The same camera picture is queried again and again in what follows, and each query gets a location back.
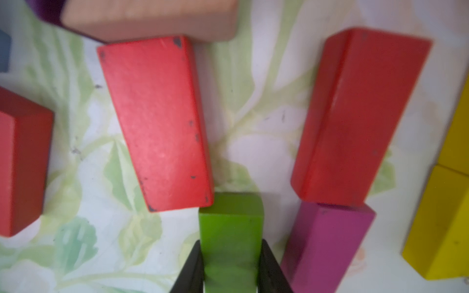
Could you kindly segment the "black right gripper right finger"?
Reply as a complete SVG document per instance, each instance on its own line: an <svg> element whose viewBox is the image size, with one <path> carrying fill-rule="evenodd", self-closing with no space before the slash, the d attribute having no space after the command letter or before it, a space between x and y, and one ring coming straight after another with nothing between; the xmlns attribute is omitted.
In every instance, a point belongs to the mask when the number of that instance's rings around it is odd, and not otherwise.
<svg viewBox="0 0 469 293"><path fill-rule="evenodd" d="M258 273L259 293L293 293L267 241L262 240Z"/></svg>

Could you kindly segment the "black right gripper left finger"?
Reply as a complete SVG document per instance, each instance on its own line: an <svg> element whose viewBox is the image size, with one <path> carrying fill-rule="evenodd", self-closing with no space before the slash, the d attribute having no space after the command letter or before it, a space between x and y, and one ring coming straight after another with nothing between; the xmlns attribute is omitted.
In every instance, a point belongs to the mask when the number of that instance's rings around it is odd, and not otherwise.
<svg viewBox="0 0 469 293"><path fill-rule="evenodd" d="M170 293L203 293L203 282L203 255L196 241Z"/></svg>

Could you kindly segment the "green block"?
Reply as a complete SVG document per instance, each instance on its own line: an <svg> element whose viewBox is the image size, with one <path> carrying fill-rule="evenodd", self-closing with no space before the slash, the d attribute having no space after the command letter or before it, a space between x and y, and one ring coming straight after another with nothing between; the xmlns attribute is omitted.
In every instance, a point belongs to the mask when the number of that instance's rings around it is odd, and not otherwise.
<svg viewBox="0 0 469 293"><path fill-rule="evenodd" d="M199 209L207 293L257 292L264 207L258 194L217 193Z"/></svg>

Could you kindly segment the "yellow block long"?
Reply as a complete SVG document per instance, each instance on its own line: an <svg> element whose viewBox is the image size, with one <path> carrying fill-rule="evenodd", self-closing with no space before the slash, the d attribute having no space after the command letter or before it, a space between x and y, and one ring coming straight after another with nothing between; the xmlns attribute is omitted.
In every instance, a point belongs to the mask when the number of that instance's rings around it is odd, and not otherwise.
<svg viewBox="0 0 469 293"><path fill-rule="evenodd" d="M438 163L469 174L469 79L462 90Z"/></svg>

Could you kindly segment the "magenta block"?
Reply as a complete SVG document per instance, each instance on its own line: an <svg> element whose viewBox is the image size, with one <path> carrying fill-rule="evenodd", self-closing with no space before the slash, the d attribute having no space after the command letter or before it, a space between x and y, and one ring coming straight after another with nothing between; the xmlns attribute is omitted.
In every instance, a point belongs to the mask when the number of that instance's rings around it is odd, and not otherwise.
<svg viewBox="0 0 469 293"><path fill-rule="evenodd" d="M302 202L280 267L296 293L334 293L376 213Z"/></svg>

